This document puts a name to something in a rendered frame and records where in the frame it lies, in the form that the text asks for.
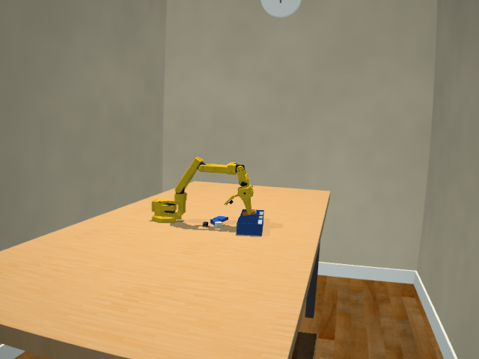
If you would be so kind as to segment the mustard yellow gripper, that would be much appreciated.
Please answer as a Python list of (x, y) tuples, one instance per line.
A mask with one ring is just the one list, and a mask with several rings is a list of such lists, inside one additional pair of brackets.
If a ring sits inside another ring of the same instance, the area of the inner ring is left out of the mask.
[[(237, 194), (234, 194), (229, 200), (228, 203), (232, 204), (234, 197), (241, 197), (243, 203), (245, 204), (245, 208), (247, 213), (251, 214), (251, 197), (253, 197), (253, 185), (245, 185), (238, 188)], [(230, 201), (231, 200), (231, 201)], [(225, 204), (228, 204), (227, 201)]]

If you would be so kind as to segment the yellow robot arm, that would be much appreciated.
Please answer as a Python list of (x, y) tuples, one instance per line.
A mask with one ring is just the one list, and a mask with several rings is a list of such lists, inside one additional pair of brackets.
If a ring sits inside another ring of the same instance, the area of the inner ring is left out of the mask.
[[(186, 212), (187, 192), (185, 192), (185, 189), (195, 175), (197, 169), (200, 172), (224, 173), (234, 175), (238, 174), (239, 185), (249, 185), (249, 178), (248, 174), (245, 171), (245, 165), (229, 163), (231, 165), (228, 164), (207, 166), (213, 164), (204, 164), (203, 161), (204, 160), (197, 157), (191, 163), (188, 170), (185, 172), (182, 179), (179, 181), (177, 187), (175, 188), (176, 194), (174, 194), (174, 200), (158, 199), (153, 201), (154, 216), (152, 216), (152, 221), (156, 221), (159, 223), (175, 223), (177, 219), (182, 219), (182, 215)], [(175, 212), (175, 210), (177, 210), (177, 205), (179, 205), (178, 212)]]

